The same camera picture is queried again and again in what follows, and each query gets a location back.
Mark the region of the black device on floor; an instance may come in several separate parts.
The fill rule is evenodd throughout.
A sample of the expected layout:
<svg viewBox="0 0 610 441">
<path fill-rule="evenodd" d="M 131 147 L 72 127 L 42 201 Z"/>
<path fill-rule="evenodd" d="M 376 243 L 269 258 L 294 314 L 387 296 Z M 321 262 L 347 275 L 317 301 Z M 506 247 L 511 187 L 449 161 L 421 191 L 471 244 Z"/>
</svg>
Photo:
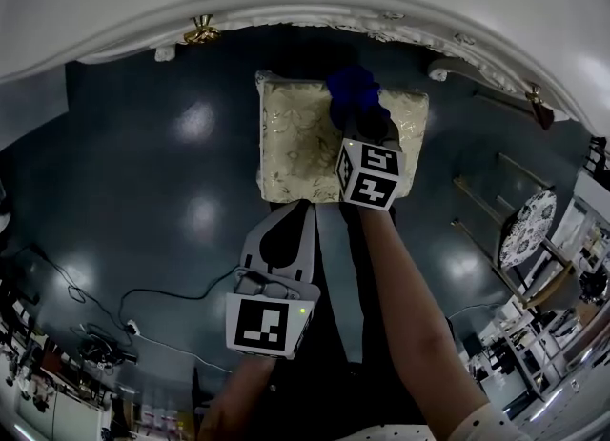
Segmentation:
<svg viewBox="0 0 610 441">
<path fill-rule="evenodd" d="M 77 351 L 81 359 L 102 371 L 125 363 L 137 364 L 137 356 L 113 338 L 95 331 L 76 331 L 80 343 Z"/>
</svg>

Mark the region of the blue cloth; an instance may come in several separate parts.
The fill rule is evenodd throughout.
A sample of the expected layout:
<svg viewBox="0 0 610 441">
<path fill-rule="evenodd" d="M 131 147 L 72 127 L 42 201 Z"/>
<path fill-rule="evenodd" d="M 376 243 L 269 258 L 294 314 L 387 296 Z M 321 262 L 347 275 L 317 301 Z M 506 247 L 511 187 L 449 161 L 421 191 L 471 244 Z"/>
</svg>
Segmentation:
<svg viewBox="0 0 610 441">
<path fill-rule="evenodd" d="M 345 131 L 348 122 L 358 117 L 365 121 L 391 119 L 379 102 L 379 83 L 360 65 L 335 71 L 327 77 L 326 87 L 331 95 L 330 118 L 338 130 Z"/>
</svg>

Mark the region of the person's polka dot shirt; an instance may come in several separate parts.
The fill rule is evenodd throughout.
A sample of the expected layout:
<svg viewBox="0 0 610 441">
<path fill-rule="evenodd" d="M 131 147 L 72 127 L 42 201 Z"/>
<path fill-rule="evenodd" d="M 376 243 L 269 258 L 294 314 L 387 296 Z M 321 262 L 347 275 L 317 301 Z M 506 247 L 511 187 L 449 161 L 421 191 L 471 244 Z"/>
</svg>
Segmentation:
<svg viewBox="0 0 610 441">
<path fill-rule="evenodd" d="M 426 425 L 374 426 L 336 441 L 437 441 Z M 533 441 L 488 403 L 464 419 L 446 441 Z"/>
</svg>

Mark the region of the white shelf rack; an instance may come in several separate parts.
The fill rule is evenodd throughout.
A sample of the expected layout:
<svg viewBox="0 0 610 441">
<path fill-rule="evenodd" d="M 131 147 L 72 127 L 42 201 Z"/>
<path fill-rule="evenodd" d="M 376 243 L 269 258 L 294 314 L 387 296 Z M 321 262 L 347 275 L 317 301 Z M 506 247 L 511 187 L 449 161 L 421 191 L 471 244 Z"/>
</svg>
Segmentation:
<svg viewBox="0 0 610 441">
<path fill-rule="evenodd" d="M 546 396 L 591 355 L 610 331 L 610 191 L 589 170 L 579 173 L 564 212 L 557 209 L 547 238 L 579 271 L 581 295 L 573 308 L 541 312 L 525 309 L 517 298 L 492 321 L 491 364 L 505 374 L 519 370 L 526 388 Z M 551 258 L 538 249 L 508 271 L 525 291 L 528 275 Z"/>
</svg>

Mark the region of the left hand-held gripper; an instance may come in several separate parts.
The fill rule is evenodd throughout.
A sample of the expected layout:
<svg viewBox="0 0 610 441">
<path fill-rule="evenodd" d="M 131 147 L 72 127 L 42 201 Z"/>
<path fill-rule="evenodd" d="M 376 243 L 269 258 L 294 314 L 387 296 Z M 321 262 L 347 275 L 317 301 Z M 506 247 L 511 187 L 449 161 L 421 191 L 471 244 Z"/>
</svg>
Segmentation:
<svg viewBox="0 0 610 441">
<path fill-rule="evenodd" d="M 236 286 L 225 299 L 229 349 L 295 358 L 321 295 L 311 284 L 315 226 L 315 206 L 297 200 L 274 209 L 247 234 Z"/>
</svg>

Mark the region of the person's right forearm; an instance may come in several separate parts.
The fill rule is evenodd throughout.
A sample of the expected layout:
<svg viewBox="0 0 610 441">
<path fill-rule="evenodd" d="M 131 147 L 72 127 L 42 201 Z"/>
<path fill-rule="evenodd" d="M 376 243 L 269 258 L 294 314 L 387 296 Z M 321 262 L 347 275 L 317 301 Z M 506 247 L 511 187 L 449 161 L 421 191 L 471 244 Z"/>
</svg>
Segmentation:
<svg viewBox="0 0 610 441">
<path fill-rule="evenodd" d="M 487 397 L 461 363 L 448 321 L 390 213 L 361 208 L 359 215 L 394 367 L 435 439 L 447 441 Z"/>
</svg>

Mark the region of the grey chair black frame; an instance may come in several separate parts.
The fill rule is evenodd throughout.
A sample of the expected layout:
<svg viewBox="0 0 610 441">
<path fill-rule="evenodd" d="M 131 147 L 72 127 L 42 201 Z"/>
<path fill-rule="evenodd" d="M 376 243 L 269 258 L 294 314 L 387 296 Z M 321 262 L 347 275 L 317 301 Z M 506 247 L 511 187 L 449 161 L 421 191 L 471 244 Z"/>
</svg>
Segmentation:
<svg viewBox="0 0 610 441">
<path fill-rule="evenodd" d="M 565 264 L 551 258 L 541 261 L 528 275 L 525 291 L 517 299 L 525 309 L 541 312 L 565 311 L 573 308 L 580 299 L 579 271 L 572 261 Z"/>
</svg>

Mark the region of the person's left forearm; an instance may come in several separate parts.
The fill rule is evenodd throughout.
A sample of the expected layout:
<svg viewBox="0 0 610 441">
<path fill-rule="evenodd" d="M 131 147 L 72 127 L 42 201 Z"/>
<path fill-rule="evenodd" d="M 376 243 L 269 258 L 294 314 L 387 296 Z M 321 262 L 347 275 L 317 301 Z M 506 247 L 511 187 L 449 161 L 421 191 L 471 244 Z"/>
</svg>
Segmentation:
<svg viewBox="0 0 610 441">
<path fill-rule="evenodd" d="M 242 441 L 258 401 L 268 386 L 276 359 L 243 356 L 204 416 L 197 441 Z"/>
</svg>

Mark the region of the person's black trousers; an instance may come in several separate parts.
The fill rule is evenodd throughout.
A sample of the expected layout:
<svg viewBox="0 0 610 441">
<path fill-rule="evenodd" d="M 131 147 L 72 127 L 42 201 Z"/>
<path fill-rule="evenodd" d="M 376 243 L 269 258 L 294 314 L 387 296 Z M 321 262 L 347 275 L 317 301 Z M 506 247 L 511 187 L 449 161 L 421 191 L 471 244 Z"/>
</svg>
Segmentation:
<svg viewBox="0 0 610 441">
<path fill-rule="evenodd" d="M 331 441 L 373 425 L 426 422 L 389 352 L 361 207 L 339 209 L 363 314 L 362 360 L 349 363 L 330 302 L 321 299 L 297 357 L 276 359 L 242 441 Z"/>
</svg>

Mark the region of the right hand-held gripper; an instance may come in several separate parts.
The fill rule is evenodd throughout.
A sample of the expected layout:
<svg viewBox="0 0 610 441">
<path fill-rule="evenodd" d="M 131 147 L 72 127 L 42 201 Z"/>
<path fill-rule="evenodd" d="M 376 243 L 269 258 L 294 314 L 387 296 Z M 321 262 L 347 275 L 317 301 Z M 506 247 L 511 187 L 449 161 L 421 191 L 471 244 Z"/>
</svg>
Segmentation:
<svg viewBox="0 0 610 441">
<path fill-rule="evenodd" d="M 373 210 L 388 210 L 406 180 L 406 155 L 399 149 L 399 132 L 389 112 L 368 112 L 367 138 L 361 142 L 358 116 L 350 113 L 343 130 L 335 174 L 340 200 Z"/>
</svg>

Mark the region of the cream upholstered stool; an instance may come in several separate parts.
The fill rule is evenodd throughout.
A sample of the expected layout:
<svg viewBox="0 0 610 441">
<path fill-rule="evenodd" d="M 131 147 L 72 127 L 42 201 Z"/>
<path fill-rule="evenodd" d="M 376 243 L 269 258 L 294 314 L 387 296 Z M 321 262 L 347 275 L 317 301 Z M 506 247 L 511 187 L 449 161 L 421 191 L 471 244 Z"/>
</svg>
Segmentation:
<svg viewBox="0 0 610 441">
<path fill-rule="evenodd" d="M 342 132 L 331 121 L 331 94 L 325 83 L 259 70 L 255 85 L 260 102 L 257 184 L 263 200 L 337 203 L 336 161 Z M 381 89 L 379 102 L 390 112 L 406 154 L 405 182 L 396 192 L 402 198 L 409 194 L 415 179 L 429 97 L 419 91 Z"/>
</svg>

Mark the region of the floral cushion wooden stool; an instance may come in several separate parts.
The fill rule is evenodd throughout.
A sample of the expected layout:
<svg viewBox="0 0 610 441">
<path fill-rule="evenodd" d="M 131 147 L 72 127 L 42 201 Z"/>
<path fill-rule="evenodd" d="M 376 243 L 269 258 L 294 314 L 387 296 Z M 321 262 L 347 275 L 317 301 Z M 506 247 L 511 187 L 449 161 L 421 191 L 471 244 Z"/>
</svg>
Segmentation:
<svg viewBox="0 0 610 441">
<path fill-rule="evenodd" d="M 498 244 L 494 252 L 489 252 L 459 220 L 454 219 L 452 226 L 463 233 L 484 257 L 492 272 L 514 294 L 525 309 L 539 308 L 543 311 L 557 311 L 552 301 L 558 298 L 559 290 L 570 280 L 577 278 L 575 264 L 568 260 L 555 246 L 547 233 L 553 224 L 557 209 L 557 196 L 551 189 L 544 189 L 530 197 L 519 209 L 502 217 L 486 201 L 471 190 L 465 181 L 458 177 L 454 184 L 489 215 L 499 229 Z M 508 271 L 521 265 L 538 249 L 544 249 L 551 259 L 561 265 L 551 278 L 540 286 L 530 284 L 520 291 L 508 275 Z"/>
</svg>

